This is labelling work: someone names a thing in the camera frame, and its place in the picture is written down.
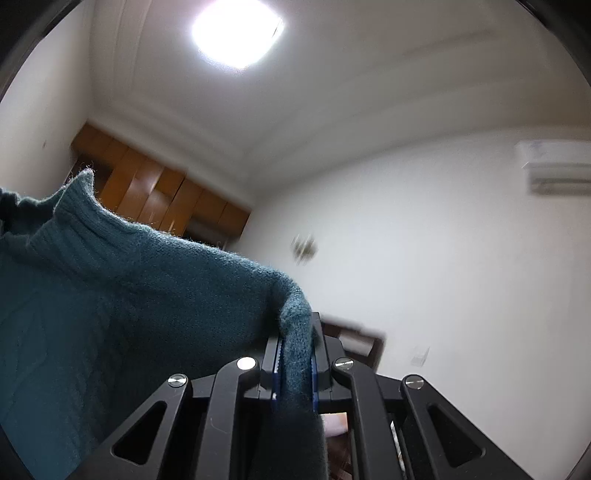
teal sweater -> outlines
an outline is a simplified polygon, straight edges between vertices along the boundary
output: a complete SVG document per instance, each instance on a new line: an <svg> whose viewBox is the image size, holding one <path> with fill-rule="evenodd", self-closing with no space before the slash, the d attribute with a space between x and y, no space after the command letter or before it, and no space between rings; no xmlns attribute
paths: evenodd
<svg viewBox="0 0 591 480"><path fill-rule="evenodd" d="M317 419L302 420L310 307L292 280L122 220L95 200L90 170L42 201L0 190L0 424L37 480L65 478L170 374L259 355L277 324L281 415L310 423L300 433L322 448Z"/></svg>

wooden cabinet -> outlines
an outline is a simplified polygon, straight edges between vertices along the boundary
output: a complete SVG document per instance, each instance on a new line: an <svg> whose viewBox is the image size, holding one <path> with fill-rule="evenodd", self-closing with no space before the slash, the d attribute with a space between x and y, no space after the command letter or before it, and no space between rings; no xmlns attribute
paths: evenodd
<svg viewBox="0 0 591 480"><path fill-rule="evenodd" d="M80 130L72 148L95 170L97 164L107 170L98 199L123 218L178 236L195 221L228 238L239 237L246 225L247 210L92 125Z"/></svg>

ceiling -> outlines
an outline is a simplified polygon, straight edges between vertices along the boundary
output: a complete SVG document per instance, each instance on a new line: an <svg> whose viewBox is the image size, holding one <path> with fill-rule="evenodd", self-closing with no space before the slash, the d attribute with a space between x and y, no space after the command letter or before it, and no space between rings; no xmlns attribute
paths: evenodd
<svg viewBox="0 0 591 480"><path fill-rule="evenodd" d="M235 200L448 135L589 123L588 86L514 0L267 0L285 30L209 63L204 0L96 0L91 121Z"/></svg>

air conditioner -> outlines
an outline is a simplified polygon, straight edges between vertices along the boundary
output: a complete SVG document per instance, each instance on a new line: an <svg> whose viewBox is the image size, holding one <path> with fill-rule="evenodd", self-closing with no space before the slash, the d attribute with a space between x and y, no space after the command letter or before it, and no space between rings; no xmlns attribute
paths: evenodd
<svg viewBox="0 0 591 480"><path fill-rule="evenodd" d="M515 148L529 192L591 195L591 141L526 140Z"/></svg>

